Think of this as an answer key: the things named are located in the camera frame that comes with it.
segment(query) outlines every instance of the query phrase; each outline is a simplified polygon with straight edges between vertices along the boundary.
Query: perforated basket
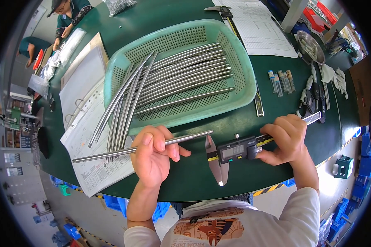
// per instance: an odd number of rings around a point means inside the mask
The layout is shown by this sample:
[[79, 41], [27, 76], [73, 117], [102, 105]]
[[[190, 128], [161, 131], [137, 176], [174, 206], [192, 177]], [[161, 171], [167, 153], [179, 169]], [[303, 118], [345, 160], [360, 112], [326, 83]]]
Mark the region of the perforated basket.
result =
[[213, 42], [219, 42], [225, 51], [227, 63], [232, 69], [232, 77], [168, 96], [137, 110], [232, 86], [235, 87], [235, 90], [136, 115], [133, 117], [129, 135], [137, 134], [147, 125], [164, 125], [169, 128], [215, 116], [249, 104], [256, 94], [256, 79], [247, 52], [224, 23], [205, 19], [158, 30], [119, 49], [110, 58], [107, 67], [104, 79], [104, 106], [109, 105], [112, 97], [118, 91], [131, 62], [139, 62], [152, 51], [159, 52], [156, 59], [158, 61]]

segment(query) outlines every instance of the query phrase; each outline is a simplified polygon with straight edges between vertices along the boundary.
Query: worker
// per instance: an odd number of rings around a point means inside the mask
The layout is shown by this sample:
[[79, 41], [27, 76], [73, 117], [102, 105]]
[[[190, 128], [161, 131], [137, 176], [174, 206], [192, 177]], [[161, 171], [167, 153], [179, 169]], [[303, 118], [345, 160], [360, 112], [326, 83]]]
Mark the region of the worker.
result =
[[29, 59], [26, 63], [26, 68], [28, 68], [36, 60], [40, 50], [45, 51], [50, 45], [50, 42], [39, 39], [38, 37], [25, 37], [20, 41], [16, 55], [19, 56], [19, 54], [22, 54]]
[[53, 50], [59, 49], [59, 44], [69, 36], [84, 16], [93, 8], [87, 0], [52, 0], [52, 9], [47, 17], [57, 13], [58, 25], [56, 26], [55, 42]]
[[186, 247], [220, 243], [220, 246], [315, 247], [320, 220], [319, 178], [304, 144], [306, 129], [306, 123], [294, 114], [278, 117], [273, 124], [260, 129], [262, 134], [271, 135], [278, 147], [273, 152], [263, 150], [256, 158], [270, 165], [289, 162], [297, 185], [279, 219], [258, 211], [248, 201], [195, 202], [182, 208], [180, 220], [161, 243], [151, 219], [157, 207], [159, 188], [169, 174], [169, 159], [177, 162], [180, 155], [187, 157], [191, 152], [178, 144], [165, 146], [165, 140], [173, 138], [166, 127], [145, 127], [132, 143], [137, 151], [130, 157], [139, 181], [127, 206], [125, 246]]

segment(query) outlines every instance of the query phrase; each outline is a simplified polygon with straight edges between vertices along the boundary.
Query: green workbench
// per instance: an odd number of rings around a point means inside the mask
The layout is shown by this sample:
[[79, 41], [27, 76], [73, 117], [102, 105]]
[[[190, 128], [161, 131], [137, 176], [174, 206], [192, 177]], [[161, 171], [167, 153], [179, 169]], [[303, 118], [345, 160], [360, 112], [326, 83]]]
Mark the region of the green workbench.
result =
[[[100, 32], [104, 47], [109, 57], [126, 44], [143, 37], [151, 32], [175, 24], [198, 19], [221, 20], [218, 12], [207, 12], [204, 8], [213, 6], [211, 0], [172, 1], [172, 0], [138, 0], [138, 3], [114, 17], [109, 16], [109, 10], [104, 3], [94, 8], [79, 23], [78, 27], [87, 34], [70, 58], [74, 60], [82, 48]], [[218, 116], [210, 117], [185, 125], [173, 127], [170, 131], [175, 136], [196, 133], [213, 129], [215, 143], [232, 140], [235, 133], [240, 136], [259, 135], [259, 129], [266, 123], [271, 123], [276, 117], [295, 113], [298, 109], [299, 98], [305, 87], [311, 68], [300, 58], [276, 56], [250, 56], [257, 83], [261, 92], [265, 116], [256, 116], [254, 102], [247, 106]], [[329, 84], [331, 110], [327, 111], [326, 122], [315, 122], [308, 126], [305, 144], [315, 164], [319, 164], [337, 152], [343, 144], [356, 132], [359, 125], [356, 94], [349, 71], [350, 57], [346, 53], [334, 57], [326, 56], [327, 64], [334, 69], [341, 68], [346, 73], [347, 92], [349, 99]], [[60, 78], [65, 68], [56, 70], [50, 82], [50, 91], [57, 102], [56, 110], [50, 112], [48, 102], [44, 106], [44, 125], [48, 132], [49, 158], [41, 155], [42, 170], [66, 182], [79, 185], [74, 174], [69, 155], [59, 141], [64, 133], [62, 112], [59, 99]], [[320, 72], [317, 69], [317, 79], [320, 82]], [[297, 91], [292, 95], [278, 98], [272, 93], [268, 70], [291, 70]], [[260, 190], [293, 177], [290, 165], [267, 165], [259, 160], [241, 160], [231, 163], [227, 185], [217, 185], [208, 166], [204, 149], [205, 138], [182, 143], [182, 146], [192, 151], [190, 157], [182, 157], [180, 162], [171, 162], [168, 178], [163, 182], [158, 200], [164, 202], [182, 202], [208, 200], [239, 195]], [[273, 150], [274, 143], [264, 146]], [[103, 194], [129, 198], [138, 181], [133, 174], [118, 183], [103, 190]]]

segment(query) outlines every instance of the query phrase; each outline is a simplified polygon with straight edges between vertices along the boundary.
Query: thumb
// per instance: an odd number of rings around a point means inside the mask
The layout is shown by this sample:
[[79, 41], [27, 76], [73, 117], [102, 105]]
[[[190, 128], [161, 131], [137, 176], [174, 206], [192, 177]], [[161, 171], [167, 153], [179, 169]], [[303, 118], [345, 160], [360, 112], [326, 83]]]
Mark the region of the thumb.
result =
[[144, 133], [142, 141], [139, 143], [136, 150], [136, 163], [139, 166], [150, 164], [150, 156], [154, 151], [153, 139], [153, 134], [148, 132]]
[[280, 165], [282, 161], [276, 156], [274, 152], [262, 150], [260, 153], [257, 153], [256, 158], [259, 158], [261, 161], [270, 164], [270, 165]]

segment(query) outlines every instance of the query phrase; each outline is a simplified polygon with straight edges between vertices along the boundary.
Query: metal binder ring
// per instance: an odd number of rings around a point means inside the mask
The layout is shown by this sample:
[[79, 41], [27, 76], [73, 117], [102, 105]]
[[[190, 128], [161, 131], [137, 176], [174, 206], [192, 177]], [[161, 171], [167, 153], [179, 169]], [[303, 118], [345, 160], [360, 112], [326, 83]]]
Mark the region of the metal binder ring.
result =
[[67, 116], [74, 116], [74, 115], [72, 115], [72, 114], [67, 114], [65, 117], [64, 117], [64, 121], [68, 124], [68, 125], [70, 125], [70, 127], [73, 127], [74, 125], [71, 125], [67, 120], [66, 120], [66, 118], [67, 118]]
[[82, 108], [78, 107], [78, 105], [77, 105], [77, 101], [78, 100], [84, 101], [82, 99], [76, 99], [75, 102], [74, 102], [75, 103], [75, 107], [77, 107], [77, 109], [79, 109], [80, 111], [84, 111]]

